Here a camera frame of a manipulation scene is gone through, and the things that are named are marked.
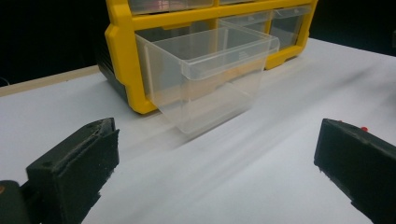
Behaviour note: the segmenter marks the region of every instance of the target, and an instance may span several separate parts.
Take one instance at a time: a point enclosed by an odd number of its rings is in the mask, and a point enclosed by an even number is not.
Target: white table surface
[[[94,74],[0,98],[0,179],[81,126],[108,117],[120,164],[84,223],[371,223],[314,165],[323,118],[396,145],[396,58],[309,39],[265,71],[252,109],[188,140],[160,112],[140,116]]]

